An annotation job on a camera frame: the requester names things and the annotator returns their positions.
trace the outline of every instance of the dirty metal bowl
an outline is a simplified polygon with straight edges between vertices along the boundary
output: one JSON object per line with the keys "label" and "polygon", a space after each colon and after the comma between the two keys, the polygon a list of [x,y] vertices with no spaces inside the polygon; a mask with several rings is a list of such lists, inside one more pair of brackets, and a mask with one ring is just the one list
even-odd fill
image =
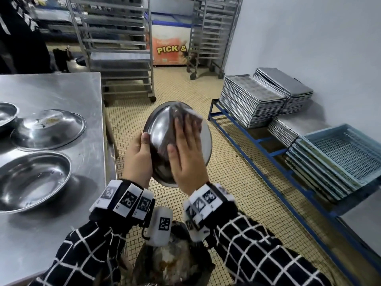
{"label": "dirty metal bowl", "polygon": [[40,151],[71,143],[85,130],[85,119],[66,110],[43,110],[26,117],[12,131],[11,142],[21,150]]}
{"label": "dirty metal bowl", "polygon": [[[144,132],[151,135],[150,148],[152,156],[153,175],[152,177],[160,184],[168,187],[177,187],[178,185],[173,179],[169,162],[165,161],[157,150],[163,142],[164,135],[169,126],[169,106],[178,101],[169,101],[159,105],[148,117],[144,126]],[[192,109],[189,105],[183,103],[187,108]],[[202,129],[200,133],[202,144],[202,155],[207,165],[212,155],[212,135],[208,126],[208,122],[202,121]]]}
{"label": "dirty metal bowl", "polygon": [[70,159],[55,151],[39,151],[0,167],[0,214],[34,208],[56,195],[71,175]]}
{"label": "dirty metal bowl", "polygon": [[0,131],[10,128],[10,123],[15,120],[18,113],[17,106],[8,102],[0,102]]}

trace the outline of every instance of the stainless steel table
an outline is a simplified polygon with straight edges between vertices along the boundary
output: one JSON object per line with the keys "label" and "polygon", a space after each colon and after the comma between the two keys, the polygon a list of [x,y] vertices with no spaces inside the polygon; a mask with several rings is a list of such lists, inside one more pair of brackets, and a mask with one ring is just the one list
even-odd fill
{"label": "stainless steel table", "polygon": [[[0,216],[0,285],[7,285],[48,269],[66,235],[88,221],[90,206],[116,172],[106,140],[100,73],[0,75],[0,101],[18,106],[19,117],[64,109],[87,122],[78,139],[56,149],[72,160],[73,176],[62,194],[35,210]],[[0,166],[24,154],[6,138],[0,140]]]}

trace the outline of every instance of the stack of baking trays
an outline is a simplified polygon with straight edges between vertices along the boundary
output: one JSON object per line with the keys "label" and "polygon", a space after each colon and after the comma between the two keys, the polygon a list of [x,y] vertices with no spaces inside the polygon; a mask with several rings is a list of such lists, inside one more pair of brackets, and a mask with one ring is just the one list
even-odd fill
{"label": "stack of baking trays", "polygon": [[267,129],[288,148],[299,136],[327,127],[324,121],[306,113],[292,113],[274,117]]}
{"label": "stack of baking trays", "polygon": [[343,124],[299,137],[285,160],[308,186],[336,203],[381,175],[381,144]]}
{"label": "stack of baking trays", "polygon": [[300,111],[312,96],[313,90],[311,88],[283,73],[278,68],[259,67],[255,70],[254,79],[286,96],[287,101],[279,114]]}
{"label": "stack of baking trays", "polygon": [[226,76],[219,102],[246,128],[264,127],[286,98],[250,75]]}

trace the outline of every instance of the garbage bag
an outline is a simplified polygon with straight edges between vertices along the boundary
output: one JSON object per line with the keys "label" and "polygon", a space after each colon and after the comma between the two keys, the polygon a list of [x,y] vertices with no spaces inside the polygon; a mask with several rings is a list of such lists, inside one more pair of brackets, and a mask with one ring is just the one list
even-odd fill
{"label": "garbage bag", "polygon": [[196,111],[191,109],[183,102],[176,102],[169,106],[169,127],[164,135],[163,141],[157,149],[157,153],[163,158],[164,161],[169,162],[167,146],[168,144],[176,145],[176,132],[174,129],[174,119],[178,117],[180,126],[184,128],[185,115],[189,114],[191,121],[196,121],[198,129],[201,132],[202,129],[202,116]]}
{"label": "garbage bag", "polygon": [[165,247],[142,246],[132,273],[132,285],[206,286],[215,265],[203,242],[193,242],[184,223],[173,221]]}

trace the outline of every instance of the hand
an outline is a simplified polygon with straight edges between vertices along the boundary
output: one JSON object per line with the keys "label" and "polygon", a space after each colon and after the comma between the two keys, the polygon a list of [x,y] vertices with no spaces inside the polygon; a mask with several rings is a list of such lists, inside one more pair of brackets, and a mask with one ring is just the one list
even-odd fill
{"label": "hand", "polygon": [[200,128],[196,121],[185,117],[185,134],[179,119],[174,121],[177,149],[168,145],[172,175],[179,188],[189,196],[209,181],[207,167],[202,157]]}
{"label": "hand", "polygon": [[152,177],[152,160],[149,148],[150,136],[138,133],[131,141],[124,158],[122,178],[148,189]]}

